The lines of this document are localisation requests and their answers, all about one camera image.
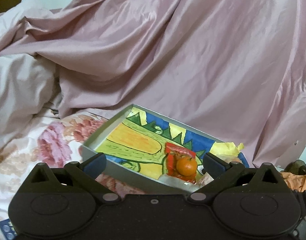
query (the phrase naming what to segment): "orange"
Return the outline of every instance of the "orange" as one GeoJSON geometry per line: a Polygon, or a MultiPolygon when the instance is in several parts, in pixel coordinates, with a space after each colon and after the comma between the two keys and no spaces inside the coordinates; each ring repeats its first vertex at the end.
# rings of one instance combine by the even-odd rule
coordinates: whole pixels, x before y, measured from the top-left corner
{"type": "Polygon", "coordinates": [[[183,176],[192,176],[196,173],[197,162],[191,157],[182,157],[177,161],[176,169],[183,176]]]}

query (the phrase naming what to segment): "yellow paper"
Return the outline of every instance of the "yellow paper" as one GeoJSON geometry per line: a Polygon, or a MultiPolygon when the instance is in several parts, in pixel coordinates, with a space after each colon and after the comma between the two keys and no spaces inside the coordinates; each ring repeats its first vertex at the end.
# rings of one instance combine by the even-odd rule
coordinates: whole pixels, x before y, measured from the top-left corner
{"type": "Polygon", "coordinates": [[[210,150],[210,153],[214,155],[233,155],[237,157],[241,150],[244,149],[244,144],[240,143],[236,147],[235,143],[217,143],[215,142],[210,150]]]}

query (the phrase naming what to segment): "white pillow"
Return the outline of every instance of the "white pillow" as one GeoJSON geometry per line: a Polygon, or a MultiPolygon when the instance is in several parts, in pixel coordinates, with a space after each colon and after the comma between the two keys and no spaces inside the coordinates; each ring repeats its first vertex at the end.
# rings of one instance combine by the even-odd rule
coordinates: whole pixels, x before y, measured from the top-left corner
{"type": "Polygon", "coordinates": [[[41,56],[0,57],[0,149],[50,99],[54,73],[55,63],[41,56]]]}

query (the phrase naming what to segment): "bed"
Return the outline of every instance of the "bed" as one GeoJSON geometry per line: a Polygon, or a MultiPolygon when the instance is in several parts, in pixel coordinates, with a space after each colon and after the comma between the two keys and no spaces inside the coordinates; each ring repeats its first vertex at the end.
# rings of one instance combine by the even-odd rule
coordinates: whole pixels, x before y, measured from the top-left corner
{"type": "Polygon", "coordinates": [[[25,0],[0,14],[0,221],[36,163],[80,161],[80,145],[131,103],[243,142],[254,166],[285,167],[306,144],[306,0],[72,0],[55,10],[25,0]]]}

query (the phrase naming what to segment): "drawing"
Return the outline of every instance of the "drawing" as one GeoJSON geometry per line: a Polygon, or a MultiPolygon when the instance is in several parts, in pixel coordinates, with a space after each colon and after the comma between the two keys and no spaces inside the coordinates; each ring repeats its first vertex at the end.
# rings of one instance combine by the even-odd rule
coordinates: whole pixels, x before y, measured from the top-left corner
{"type": "Polygon", "coordinates": [[[125,168],[158,179],[167,173],[166,142],[194,151],[201,165],[204,154],[215,141],[133,107],[96,151],[105,153],[107,159],[125,168]]]}

